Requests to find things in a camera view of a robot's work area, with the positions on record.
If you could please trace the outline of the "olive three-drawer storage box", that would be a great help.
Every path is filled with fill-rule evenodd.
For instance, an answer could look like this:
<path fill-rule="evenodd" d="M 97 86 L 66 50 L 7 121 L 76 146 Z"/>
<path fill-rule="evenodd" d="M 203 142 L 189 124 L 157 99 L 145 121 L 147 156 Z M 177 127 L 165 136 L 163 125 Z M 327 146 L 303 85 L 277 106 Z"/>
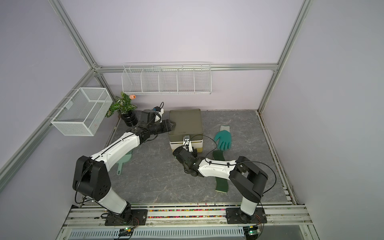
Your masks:
<path fill-rule="evenodd" d="M 192 146 L 198 153 L 203 152 L 203 122 L 200 109 L 171 110 L 169 120 L 176 123 L 168 132 L 172 152 L 183 145 L 185 135 L 191 138 Z"/>

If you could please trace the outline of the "green yellow sponge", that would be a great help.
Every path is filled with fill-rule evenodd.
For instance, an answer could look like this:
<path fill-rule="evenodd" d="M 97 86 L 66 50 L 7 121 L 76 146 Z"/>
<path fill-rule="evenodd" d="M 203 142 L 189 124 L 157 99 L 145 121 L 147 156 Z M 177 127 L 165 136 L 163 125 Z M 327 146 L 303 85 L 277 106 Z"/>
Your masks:
<path fill-rule="evenodd" d="M 225 161 L 224 152 L 221 150 L 213 151 L 213 160 Z M 216 191 L 220 193 L 227 193 L 229 190 L 228 180 L 216 178 Z"/>

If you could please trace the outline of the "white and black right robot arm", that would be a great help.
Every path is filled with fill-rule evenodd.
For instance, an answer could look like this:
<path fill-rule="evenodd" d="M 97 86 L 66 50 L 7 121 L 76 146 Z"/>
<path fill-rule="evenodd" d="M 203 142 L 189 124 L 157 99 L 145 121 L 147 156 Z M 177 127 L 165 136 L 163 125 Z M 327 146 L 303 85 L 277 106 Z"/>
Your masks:
<path fill-rule="evenodd" d="M 184 167 L 185 173 L 193 177 L 214 177 L 232 182 L 243 196 L 238 209 L 227 209 L 227 223 L 262 223 L 263 213 L 257 212 L 268 175 L 244 156 L 233 161 L 215 161 L 197 156 L 196 153 L 178 147 L 173 156 Z"/>

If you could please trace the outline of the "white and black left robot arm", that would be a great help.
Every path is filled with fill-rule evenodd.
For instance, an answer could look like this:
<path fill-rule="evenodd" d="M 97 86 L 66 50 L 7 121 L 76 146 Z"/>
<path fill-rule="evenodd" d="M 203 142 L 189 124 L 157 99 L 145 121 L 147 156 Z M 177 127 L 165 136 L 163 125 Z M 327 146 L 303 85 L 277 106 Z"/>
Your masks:
<path fill-rule="evenodd" d="M 76 162 L 73 189 L 87 196 L 115 215 L 125 215 L 130 208 L 113 189 L 109 177 L 111 168 L 129 151 L 147 142 L 151 136 L 170 132 L 176 125 L 163 119 L 161 112 L 144 110 L 139 123 L 130 127 L 119 139 L 90 157 Z"/>

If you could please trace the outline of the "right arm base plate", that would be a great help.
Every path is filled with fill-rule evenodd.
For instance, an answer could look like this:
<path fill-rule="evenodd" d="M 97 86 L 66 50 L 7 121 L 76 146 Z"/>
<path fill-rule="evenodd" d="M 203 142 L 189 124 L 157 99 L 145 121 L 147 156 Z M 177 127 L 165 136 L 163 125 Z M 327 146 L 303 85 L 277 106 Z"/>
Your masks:
<path fill-rule="evenodd" d="M 249 216 L 240 208 L 226 208 L 227 224 L 266 224 L 267 218 L 262 208 L 256 208 L 253 215 Z"/>

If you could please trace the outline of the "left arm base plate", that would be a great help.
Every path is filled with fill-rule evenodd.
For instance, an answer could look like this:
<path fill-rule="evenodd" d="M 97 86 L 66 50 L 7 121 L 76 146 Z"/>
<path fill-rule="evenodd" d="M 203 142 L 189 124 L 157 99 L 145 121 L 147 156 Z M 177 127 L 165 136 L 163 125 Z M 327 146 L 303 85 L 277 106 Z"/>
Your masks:
<path fill-rule="evenodd" d="M 147 221 L 147 210 L 128 209 L 122 214 L 108 211 L 105 226 L 144 226 Z"/>

